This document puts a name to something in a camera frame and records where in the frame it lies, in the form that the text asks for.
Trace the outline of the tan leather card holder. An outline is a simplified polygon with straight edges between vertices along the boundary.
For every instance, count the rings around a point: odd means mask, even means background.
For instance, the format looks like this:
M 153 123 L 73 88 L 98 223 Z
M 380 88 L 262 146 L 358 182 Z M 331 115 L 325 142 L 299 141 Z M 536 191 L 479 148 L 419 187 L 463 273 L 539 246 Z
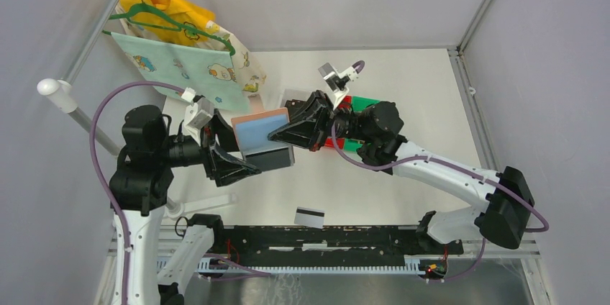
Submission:
M 267 110 L 258 95 L 250 96 L 250 114 L 231 118 L 237 144 L 244 159 L 245 154 L 290 146 L 268 139 L 268 134 L 289 123 L 288 109 L 281 107 Z

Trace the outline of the black credit card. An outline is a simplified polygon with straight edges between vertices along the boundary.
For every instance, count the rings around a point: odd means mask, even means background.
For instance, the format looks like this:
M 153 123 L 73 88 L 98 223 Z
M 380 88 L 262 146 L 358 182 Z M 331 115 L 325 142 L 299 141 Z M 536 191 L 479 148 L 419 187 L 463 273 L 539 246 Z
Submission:
M 291 146 L 245 154 L 244 159 L 261 172 L 287 168 L 294 164 L 293 148 Z

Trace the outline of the silver magnetic stripe card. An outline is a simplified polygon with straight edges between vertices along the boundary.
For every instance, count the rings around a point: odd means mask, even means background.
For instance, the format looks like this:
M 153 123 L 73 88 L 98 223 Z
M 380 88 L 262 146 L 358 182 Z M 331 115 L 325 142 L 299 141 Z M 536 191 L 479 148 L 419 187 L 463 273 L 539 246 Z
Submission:
M 298 226 L 322 229 L 324 226 L 325 212 L 298 206 L 293 223 Z

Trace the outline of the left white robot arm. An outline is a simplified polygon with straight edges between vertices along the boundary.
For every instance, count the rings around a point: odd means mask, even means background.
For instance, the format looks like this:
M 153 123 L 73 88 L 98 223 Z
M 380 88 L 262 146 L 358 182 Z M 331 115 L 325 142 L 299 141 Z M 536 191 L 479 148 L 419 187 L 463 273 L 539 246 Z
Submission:
M 183 304 L 186 287 L 207 252 L 226 243 L 222 218 L 194 214 L 170 260 L 157 267 L 160 227 L 168 204 L 173 169 L 202 165 L 217 186 L 228 186 L 260 173 L 235 157 L 233 129 L 217 109 L 189 106 L 178 129 L 153 105 L 139 106 L 124 118 L 125 141 L 109 189 L 117 200 L 118 252 L 115 304 Z

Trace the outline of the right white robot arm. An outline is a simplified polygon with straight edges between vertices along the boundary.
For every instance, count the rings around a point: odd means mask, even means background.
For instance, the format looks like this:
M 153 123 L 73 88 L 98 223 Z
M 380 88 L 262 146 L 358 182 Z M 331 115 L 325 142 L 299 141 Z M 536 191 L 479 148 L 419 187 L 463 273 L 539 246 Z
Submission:
M 434 154 L 401 135 L 404 125 L 393 102 L 372 102 L 362 109 L 332 102 L 322 91 L 306 101 L 290 101 L 288 124 L 271 132 L 271 141 L 315 152 L 329 140 L 355 140 L 358 167 L 411 178 L 468 204 L 454 211 L 429 211 L 417 227 L 416 246 L 434 253 L 454 240 L 482 237 L 506 249 L 517 249 L 525 233 L 534 199 L 524 174 L 469 167 Z

